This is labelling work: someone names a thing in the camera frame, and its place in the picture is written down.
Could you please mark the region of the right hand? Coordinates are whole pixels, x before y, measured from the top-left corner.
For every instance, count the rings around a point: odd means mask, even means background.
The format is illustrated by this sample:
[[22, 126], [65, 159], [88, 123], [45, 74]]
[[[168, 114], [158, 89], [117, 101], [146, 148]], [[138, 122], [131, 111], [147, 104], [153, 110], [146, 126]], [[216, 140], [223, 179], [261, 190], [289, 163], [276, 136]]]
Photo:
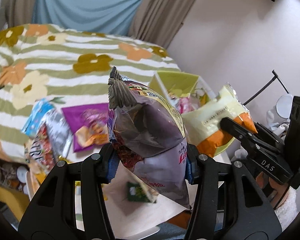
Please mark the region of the right hand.
[[256, 177], [256, 182], [274, 210], [280, 207], [287, 199], [289, 190], [288, 184], [280, 185], [264, 172], [261, 172]]

